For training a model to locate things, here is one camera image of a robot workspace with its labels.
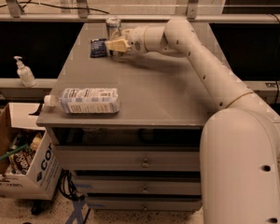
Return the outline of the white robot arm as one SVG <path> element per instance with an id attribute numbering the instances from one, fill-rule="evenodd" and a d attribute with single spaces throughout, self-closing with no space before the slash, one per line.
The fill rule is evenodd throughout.
<path id="1" fill-rule="evenodd" d="M 124 30 L 105 21 L 110 50 L 180 53 L 217 108 L 204 124 L 200 170 L 204 224 L 280 224 L 280 116 L 198 38 L 185 18 Z"/>

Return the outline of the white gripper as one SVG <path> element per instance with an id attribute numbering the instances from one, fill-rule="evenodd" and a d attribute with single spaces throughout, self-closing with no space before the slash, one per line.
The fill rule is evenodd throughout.
<path id="1" fill-rule="evenodd" d="M 127 52 L 131 49 L 133 52 L 145 53 L 147 52 L 145 46 L 145 32 L 146 26 L 139 26 L 133 29 L 125 29 L 121 31 L 121 34 L 127 38 L 118 38 L 114 40 L 107 40 L 105 46 L 109 50 L 118 52 Z"/>

